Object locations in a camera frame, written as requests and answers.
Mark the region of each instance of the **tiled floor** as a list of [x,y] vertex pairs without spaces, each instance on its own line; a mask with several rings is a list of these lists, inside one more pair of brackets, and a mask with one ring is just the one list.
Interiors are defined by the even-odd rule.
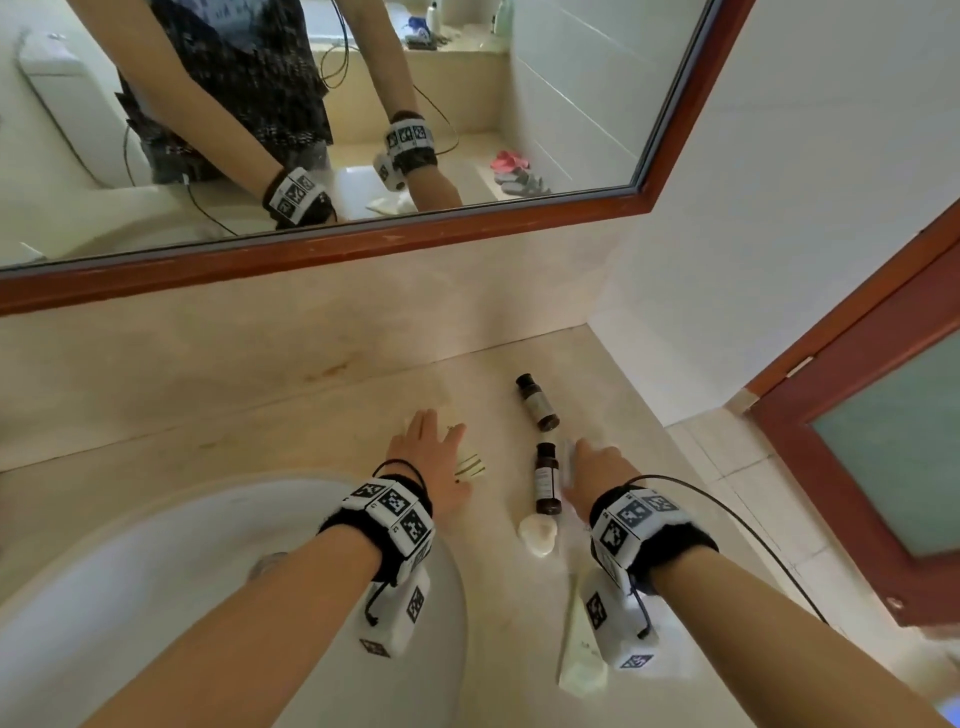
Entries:
[[[939,685],[952,671],[937,644],[893,621],[752,423],[715,409],[667,431],[711,494],[767,542],[837,631],[917,688]],[[746,537],[787,595],[809,609],[776,562]]]

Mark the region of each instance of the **white sink basin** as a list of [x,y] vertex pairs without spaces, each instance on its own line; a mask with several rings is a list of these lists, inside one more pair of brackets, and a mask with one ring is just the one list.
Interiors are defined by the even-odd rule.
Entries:
[[[261,556],[310,539],[349,490],[319,478],[260,478],[179,498],[28,585],[0,616],[0,726],[74,728],[167,644],[238,589]],[[407,652],[367,654],[355,610],[276,722],[282,728],[440,728],[454,716],[467,615],[438,541],[430,596]]]

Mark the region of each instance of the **bathtub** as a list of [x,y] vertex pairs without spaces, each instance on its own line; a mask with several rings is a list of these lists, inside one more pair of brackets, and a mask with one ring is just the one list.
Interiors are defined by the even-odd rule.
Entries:
[[[343,45],[344,31],[340,19],[333,7],[332,0],[300,0],[303,15],[306,18],[306,32],[312,43],[333,43]],[[399,3],[387,3],[387,13],[398,37],[411,33],[408,23],[410,11]],[[347,40],[352,45],[353,32],[347,27]]]

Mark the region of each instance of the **brown bottle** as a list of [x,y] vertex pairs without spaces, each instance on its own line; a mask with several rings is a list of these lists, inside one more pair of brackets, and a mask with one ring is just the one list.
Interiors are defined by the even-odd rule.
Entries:
[[537,513],[556,516],[563,510],[557,489],[560,487],[560,463],[553,443],[537,445],[537,465],[534,469],[534,490],[537,494]]
[[520,388],[520,396],[523,397],[523,403],[527,405],[527,410],[540,428],[540,432],[549,432],[560,424],[560,418],[554,411],[553,406],[547,400],[546,395],[540,386],[530,375],[520,375],[516,378],[516,386]]

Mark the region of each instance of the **toilet tank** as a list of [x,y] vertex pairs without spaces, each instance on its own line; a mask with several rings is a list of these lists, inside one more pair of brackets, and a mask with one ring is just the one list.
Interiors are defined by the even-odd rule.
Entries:
[[17,62],[74,154],[97,182],[105,187],[151,183],[150,165],[139,137],[130,130],[125,139],[127,117],[108,80],[98,78],[64,36],[29,31],[20,44]]

